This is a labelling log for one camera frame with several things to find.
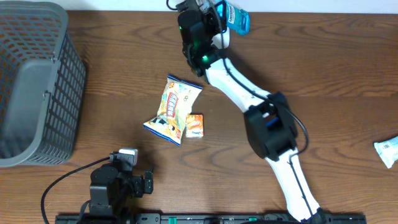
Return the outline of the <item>teal mouthwash bottle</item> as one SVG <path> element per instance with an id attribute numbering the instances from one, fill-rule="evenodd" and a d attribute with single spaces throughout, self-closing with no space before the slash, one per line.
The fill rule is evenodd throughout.
<path id="1" fill-rule="evenodd" d="M 250 17 L 247 11 L 237 8 L 228 1 L 219 1 L 215 6 L 222 25 L 239 35 L 246 35 L 249 32 Z"/>

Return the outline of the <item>small orange candy box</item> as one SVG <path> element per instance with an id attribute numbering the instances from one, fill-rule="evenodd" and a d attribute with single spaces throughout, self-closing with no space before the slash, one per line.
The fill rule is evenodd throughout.
<path id="1" fill-rule="evenodd" d="M 189 114 L 186 119 L 187 138 L 202 138 L 204 136 L 203 115 Z"/>

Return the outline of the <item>yellow snack bag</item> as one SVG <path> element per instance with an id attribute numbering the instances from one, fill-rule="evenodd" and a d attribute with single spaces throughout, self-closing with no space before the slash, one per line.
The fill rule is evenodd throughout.
<path id="1" fill-rule="evenodd" d="M 180 146 L 187 116 L 202 89 L 200 85 L 168 75 L 157 116 L 145 122 L 144 128 Z"/>

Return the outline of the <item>pale green wipes pack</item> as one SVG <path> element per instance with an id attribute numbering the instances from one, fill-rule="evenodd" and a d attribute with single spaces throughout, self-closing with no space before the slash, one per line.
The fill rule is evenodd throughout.
<path id="1" fill-rule="evenodd" d="M 397 160 L 397 155 L 398 155 L 397 141 L 398 137 L 396 136 L 392 139 L 383 142 L 374 143 L 374 148 L 376 152 L 379 154 L 379 157 L 381 158 L 381 160 L 388 169 L 390 169 Z"/>

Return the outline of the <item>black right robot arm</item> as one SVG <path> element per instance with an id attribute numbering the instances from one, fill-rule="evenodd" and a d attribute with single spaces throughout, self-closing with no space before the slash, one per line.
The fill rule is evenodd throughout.
<path id="1" fill-rule="evenodd" d="M 228 26 L 217 4 L 184 0 L 177 4 L 183 54 L 192 72 L 222 91 L 243 113 L 248 142 L 266 160 L 284 194 L 288 213 L 300 223 L 326 223 L 303 174 L 296 138 L 302 122 L 286 97 L 265 91 L 237 70 L 224 51 Z"/>

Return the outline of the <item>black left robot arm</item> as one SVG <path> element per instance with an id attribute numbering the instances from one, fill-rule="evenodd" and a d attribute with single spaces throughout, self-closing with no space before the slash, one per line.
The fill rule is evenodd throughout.
<path id="1" fill-rule="evenodd" d="M 91 175 L 90 200 L 81 206 L 78 223 L 135 223 L 126 208 L 129 198 L 141 198 L 154 190 L 153 171 L 133 175 L 137 149 L 120 149 L 109 155 L 109 163 Z"/>

